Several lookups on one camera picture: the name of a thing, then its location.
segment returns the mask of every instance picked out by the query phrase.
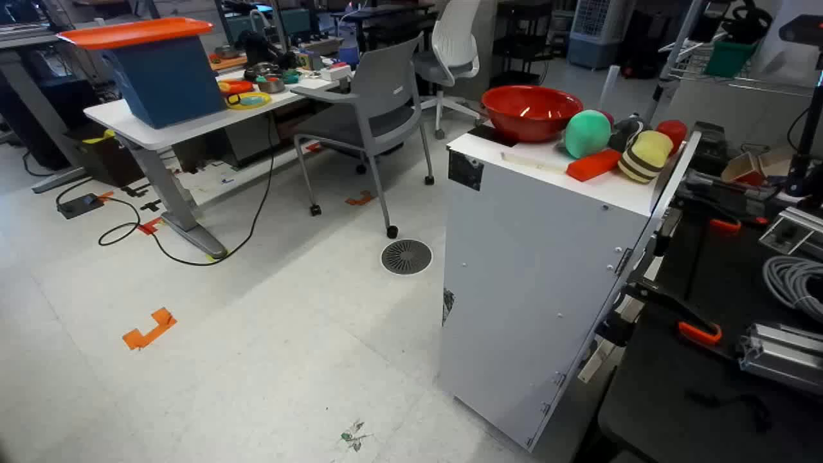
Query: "white cabinet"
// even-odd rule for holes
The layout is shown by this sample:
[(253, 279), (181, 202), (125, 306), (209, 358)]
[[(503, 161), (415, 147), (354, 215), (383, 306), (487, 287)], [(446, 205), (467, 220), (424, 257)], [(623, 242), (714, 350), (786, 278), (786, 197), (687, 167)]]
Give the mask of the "white cabinet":
[(439, 378), (516, 444), (541, 439), (698, 139), (660, 188), (577, 182), (550, 144), (449, 144)]

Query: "small debris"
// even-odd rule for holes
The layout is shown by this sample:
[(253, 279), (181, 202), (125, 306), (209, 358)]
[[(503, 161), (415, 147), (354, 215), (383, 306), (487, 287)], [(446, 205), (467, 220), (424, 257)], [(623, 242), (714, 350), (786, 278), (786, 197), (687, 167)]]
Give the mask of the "small debris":
[(363, 439), (366, 439), (366, 435), (361, 435), (363, 425), (366, 425), (366, 421), (357, 418), (349, 430), (345, 430), (345, 431), (340, 435), (340, 439), (347, 441), (354, 452), (361, 452)]

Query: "desk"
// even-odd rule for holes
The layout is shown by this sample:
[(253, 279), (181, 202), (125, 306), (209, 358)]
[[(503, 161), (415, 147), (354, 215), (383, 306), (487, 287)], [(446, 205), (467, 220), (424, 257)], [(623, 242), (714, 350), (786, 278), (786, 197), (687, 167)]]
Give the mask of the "desk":
[[(330, 88), (327, 80), (304, 80), (300, 88), (325, 89)], [(137, 165), (143, 170), (150, 182), (154, 185), (156, 194), (163, 197), (168, 212), (165, 220), (191, 245), (203, 248), (210, 257), (227, 257), (227, 247), (197, 224), (196, 219), (196, 201), (194, 194), (181, 185), (181, 180), (165, 167), (163, 152), (169, 152), (174, 144), (257, 118), (262, 112), (286, 107), (291, 103), (304, 99), (304, 94), (295, 93), (281, 93), (272, 94), (272, 103), (244, 107), (244, 111), (218, 111), (209, 112), (203, 118), (172, 122), (165, 127), (147, 126), (138, 120), (125, 99), (114, 99), (103, 106), (84, 107), (84, 116), (92, 118), (101, 126), (107, 126), (119, 133), (119, 139), (129, 147)]]
[[(740, 236), (704, 230), (687, 219), (663, 260), (658, 283), (689, 299), (726, 329), (726, 347), (748, 320), (807, 320), (781, 308), (762, 283), (768, 252), (759, 230)], [(721, 398), (757, 392), (772, 410), (773, 427), (757, 431), (740, 404), (704, 409), (683, 395), (687, 387)], [(623, 364), (604, 395), (599, 430), (633, 452), (660, 463), (773, 463), (823, 457), (823, 404), (777, 383), (737, 373), (732, 364), (673, 337), (665, 308), (645, 308)]]
[(30, 28), (0, 28), (0, 71), (4, 73), (8, 85), (17, 97), (28, 106), (28, 112), (38, 120), (38, 126), (49, 133), (53, 147), (69, 158), (69, 170), (47, 176), (43, 182), (34, 185), (37, 192), (49, 188), (64, 185), (74, 176), (82, 176), (82, 167), (78, 167), (78, 148), (66, 139), (66, 122), (53, 111), (43, 89), (30, 80), (28, 70), (21, 61), (21, 50), (58, 44), (58, 37), (49, 31), (30, 31)]
[(357, 9), (343, 13), (343, 19), (354, 22), (357, 45), (361, 45), (361, 50), (366, 50), (368, 48), (366, 28), (363, 28), (366, 19), (390, 18), (390, 14), (402, 14), (402, 13), (419, 13), (419, 9), (426, 13), (431, 8), (434, 8), (434, 3), (357, 8)]

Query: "orange lid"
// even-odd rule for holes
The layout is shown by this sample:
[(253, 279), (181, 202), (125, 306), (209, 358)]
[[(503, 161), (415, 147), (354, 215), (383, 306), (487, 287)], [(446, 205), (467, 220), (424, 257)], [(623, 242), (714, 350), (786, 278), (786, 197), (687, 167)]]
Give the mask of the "orange lid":
[(203, 36), (210, 34), (210, 22), (183, 18), (183, 14), (168, 14), (154, 19), (133, 19), (133, 22), (115, 22), (115, 26), (101, 26), (101, 28), (79, 28), (79, 31), (64, 31), (58, 37), (91, 48), (91, 50), (105, 50), (105, 48), (125, 48), (125, 45), (143, 45), (156, 41), (174, 41), (187, 36)]

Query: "cabinet door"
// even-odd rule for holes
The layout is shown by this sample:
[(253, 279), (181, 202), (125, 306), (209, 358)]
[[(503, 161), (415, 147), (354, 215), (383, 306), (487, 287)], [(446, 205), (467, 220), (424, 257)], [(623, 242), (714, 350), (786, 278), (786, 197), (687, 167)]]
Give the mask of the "cabinet door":
[(494, 165), (449, 182), (446, 387), (532, 449), (645, 220)]

